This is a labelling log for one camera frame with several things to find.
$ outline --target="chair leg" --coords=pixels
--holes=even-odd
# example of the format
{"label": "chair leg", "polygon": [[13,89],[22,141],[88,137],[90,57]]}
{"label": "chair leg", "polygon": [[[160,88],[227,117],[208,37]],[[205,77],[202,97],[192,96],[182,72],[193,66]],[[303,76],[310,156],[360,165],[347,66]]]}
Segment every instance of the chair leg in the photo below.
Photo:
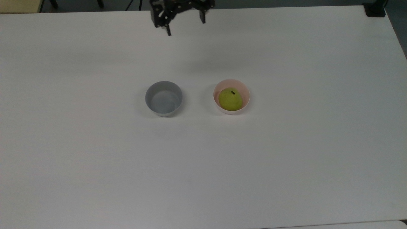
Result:
{"label": "chair leg", "polygon": [[98,1],[98,4],[99,4],[100,8],[105,7],[105,4],[103,4],[103,0],[97,0],[97,1]]}
{"label": "chair leg", "polygon": [[54,7],[55,9],[58,8],[58,4],[55,0],[50,0],[52,7]]}

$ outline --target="robotic arm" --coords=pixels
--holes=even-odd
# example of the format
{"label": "robotic arm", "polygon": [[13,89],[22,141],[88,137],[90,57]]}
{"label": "robotic arm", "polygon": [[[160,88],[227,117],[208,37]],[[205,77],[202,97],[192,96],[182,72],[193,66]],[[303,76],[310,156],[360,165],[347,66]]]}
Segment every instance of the robotic arm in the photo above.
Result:
{"label": "robotic arm", "polygon": [[215,7],[215,0],[150,0],[150,5],[155,27],[165,27],[168,36],[171,36],[169,24],[177,13],[195,8],[199,10],[202,23],[205,23],[205,13]]}

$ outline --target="floor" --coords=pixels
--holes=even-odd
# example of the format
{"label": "floor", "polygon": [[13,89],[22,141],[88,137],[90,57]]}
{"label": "floor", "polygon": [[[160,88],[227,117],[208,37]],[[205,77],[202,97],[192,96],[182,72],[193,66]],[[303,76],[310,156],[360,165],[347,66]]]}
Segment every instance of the floor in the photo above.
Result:
{"label": "floor", "polygon": [[[49,0],[44,0],[41,13],[129,11],[149,10],[148,0],[103,0],[105,7],[99,8],[97,0],[56,0],[59,8],[53,9]],[[263,7],[310,7],[361,5],[372,0],[215,0],[216,9],[263,8]],[[389,0],[387,14],[407,58],[407,0]]]}

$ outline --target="cable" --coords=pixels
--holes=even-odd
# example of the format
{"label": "cable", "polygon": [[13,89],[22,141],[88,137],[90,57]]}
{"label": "cable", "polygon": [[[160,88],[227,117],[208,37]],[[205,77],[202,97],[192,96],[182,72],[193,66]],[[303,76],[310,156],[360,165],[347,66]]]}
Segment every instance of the cable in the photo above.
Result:
{"label": "cable", "polygon": [[130,7],[130,5],[131,5],[132,3],[133,3],[133,0],[130,1],[129,5],[127,6],[127,8],[126,8],[125,11],[127,11],[127,10],[129,9],[129,7]]}
{"label": "cable", "polygon": [[140,5],[138,6],[138,11],[141,11],[141,5],[143,5],[143,0],[140,0]]}

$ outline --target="black object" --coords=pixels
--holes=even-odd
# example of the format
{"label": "black object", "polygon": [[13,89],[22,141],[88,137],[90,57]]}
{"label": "black object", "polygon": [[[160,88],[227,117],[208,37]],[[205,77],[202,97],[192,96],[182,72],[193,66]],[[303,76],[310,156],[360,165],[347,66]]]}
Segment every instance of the black object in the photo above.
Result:
{"label": "black object", "polygon": [[215,7],[215,0],[150,0],[150,5],[154,26],[156,28],[165,27],[168,36],[171,36],[169,24],[177,13],[195,8],[199,10],[202,23],[205,23],[205,13]]}
{"label": "black object", "polygon": [[[103,3],[103,0],[97,0],[98,1],[98,5],[100,8],[105,7],[105,4]],[[58,3],[56,0],[50,0],[52,7],[54,7],[55,9],[58,8]]]}
{"label": "black object", "polygon": [[141,6],[143,5],[143,0],[140,0],[140,4],[138,5],[138,11],[141,11]]}
{"label": "black object", "polygon": [[52,7],[54,7],[55,9],[58,8],[58,3],[55,0],[50,0]]}
{"label": "black object", "polygon": [[127,11],[127,10],[130,8],[130,6],[131,6],[132,3],[133,3],[133,0],[130,1],[129,5],[127,6],[127,8],[126,8],[125,11]]}
{"label": "black object", "polygon": [[386,16],[384,6],[387,4],[387,1],[388,0],[376,0],[374,3],[362,3],[365,8],[366,16],[375,18],[383,18]]}
{"label": "black object", "polygon": [[103,0],[97,0],[98,1],[98,5],[100,8],[105,7],[105,4],[103,3]]}

